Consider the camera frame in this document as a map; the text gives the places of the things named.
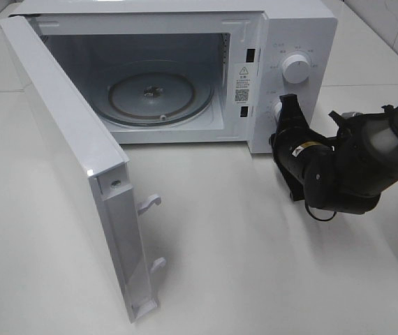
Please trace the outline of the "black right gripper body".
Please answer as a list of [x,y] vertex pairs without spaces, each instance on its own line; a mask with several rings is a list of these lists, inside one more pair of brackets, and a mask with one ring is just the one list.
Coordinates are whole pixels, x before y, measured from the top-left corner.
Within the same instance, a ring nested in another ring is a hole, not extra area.
[[293,202],[305,199],[304,184],[308,165],[318,156],[331,154],[328,140],[310,129],[299,126],[277,128],[270,144],[274,162],[289,188]]

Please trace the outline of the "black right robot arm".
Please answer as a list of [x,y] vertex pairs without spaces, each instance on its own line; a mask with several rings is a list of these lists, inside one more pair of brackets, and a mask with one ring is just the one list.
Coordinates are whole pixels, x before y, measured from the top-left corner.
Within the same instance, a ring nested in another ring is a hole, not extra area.
[[292,201],[333,214],[371,211],[398,181],[398,106],[373,114],[332,111],[338,131],[325,137],[310,128],[295,94],[280,101],[270,144]]

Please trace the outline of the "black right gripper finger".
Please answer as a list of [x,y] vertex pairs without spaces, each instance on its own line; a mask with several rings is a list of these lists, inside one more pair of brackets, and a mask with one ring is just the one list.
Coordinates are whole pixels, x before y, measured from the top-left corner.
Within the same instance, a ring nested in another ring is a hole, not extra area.
[[280,96],[281,111],[276,135],[295,134],[303,136],[309,132],[309,124],[301,110],[296,94]]

